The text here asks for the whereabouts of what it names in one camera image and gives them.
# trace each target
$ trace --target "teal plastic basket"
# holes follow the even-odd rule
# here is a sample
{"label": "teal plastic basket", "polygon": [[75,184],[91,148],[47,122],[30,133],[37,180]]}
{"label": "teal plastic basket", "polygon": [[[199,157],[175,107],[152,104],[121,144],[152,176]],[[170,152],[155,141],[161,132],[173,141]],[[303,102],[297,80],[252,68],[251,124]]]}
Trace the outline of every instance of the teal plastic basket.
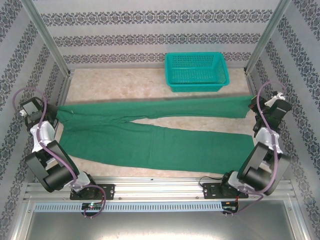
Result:
{"label": "teal plastic basket", "polygon": [[167,53],[166,83],[172,92],[217,92],[229,84],[226,61],[220,52]]}

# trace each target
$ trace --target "green pants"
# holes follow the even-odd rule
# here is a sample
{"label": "green pants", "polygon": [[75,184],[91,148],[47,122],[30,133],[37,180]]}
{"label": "green pants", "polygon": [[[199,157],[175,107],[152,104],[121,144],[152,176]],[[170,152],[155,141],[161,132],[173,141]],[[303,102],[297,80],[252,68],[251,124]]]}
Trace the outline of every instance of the green pants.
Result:
{"label": "green pants", "polygon": [[189,131],[133,123],[199,116],[245,118],[251,97],[66,105],[60,144],[75,157],[104,164],[223,174],[238,171],[254,144],[250,135]]}

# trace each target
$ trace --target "cloth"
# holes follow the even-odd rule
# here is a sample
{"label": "cloth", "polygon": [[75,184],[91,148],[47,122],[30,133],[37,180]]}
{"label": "cloth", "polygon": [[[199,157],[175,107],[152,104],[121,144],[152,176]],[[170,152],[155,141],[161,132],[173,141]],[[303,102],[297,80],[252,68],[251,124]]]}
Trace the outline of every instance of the cloth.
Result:
{"label": "cloth", "polygon": [[237,171],[254,144],[245,134],[189,131],[133,123],[199,116],[245,118],[250,96],[110,102],[59,106],[60,145],[75,157],[104,164],[224,174]]}

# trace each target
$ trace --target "aluminum frame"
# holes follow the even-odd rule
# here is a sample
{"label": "aluminum frame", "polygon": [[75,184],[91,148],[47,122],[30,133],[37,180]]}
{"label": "aluminum frame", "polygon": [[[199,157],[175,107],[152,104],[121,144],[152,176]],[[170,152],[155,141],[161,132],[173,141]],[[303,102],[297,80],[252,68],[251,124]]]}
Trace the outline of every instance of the aluminum frame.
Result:
{"label": "aluminum frame", "polygon": [[[115,184],[112,203],[132,202],[219,202],[234,199],[204,199],[198,178],[187,177],[94,177],[98,184]],[[217,180],[203,179],[202,183],[219,183]],[[70,189],[52,193],[46,192],[40,183],[28,183],[22,207],[11,240],[25,240],[37,203],[88,202],[69,199]],[[255,201],[255,196],[240,201]],[[281,180],[275,191],[262,201],[283,201],[291,229],[296,240],[310,240],[310,235],[302,216],[300,206],[290,180]]]}

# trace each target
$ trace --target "patterned wallpaper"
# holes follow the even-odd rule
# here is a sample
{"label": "patterned wallpaper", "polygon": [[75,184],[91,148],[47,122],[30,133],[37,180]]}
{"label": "patterned wallpaper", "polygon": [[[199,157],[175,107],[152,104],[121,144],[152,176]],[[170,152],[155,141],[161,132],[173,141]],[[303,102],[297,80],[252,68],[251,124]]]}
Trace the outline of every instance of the patterned wallpaper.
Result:
{"label": "patterned wallpaper", "polygon": [[[292,111],[280,128],[281,144],[311,239],[320,239],[319,20],[319,0],[292,0],[250,73],[256,91],[269,80],[286,86]],[[269,85],[264,95],[279,90]]]}
{"label": "patterned wallpaper", "polygon": [[[36,87],[44,91],[51,104],[57,104],[65,79],[18,0],[0,3],[0,63],[0,240],[5,240],[25,183],[33,180],[24,161],[31,153],[33,139],[15,113],[12,97],[22,87]],[[33,95],[25,90],[16,104]]]}
{"label": "patterned wallpaper", "polygon": [[164,67],[222,52],[244,67],[279,0],[34,0],[69,68]]}

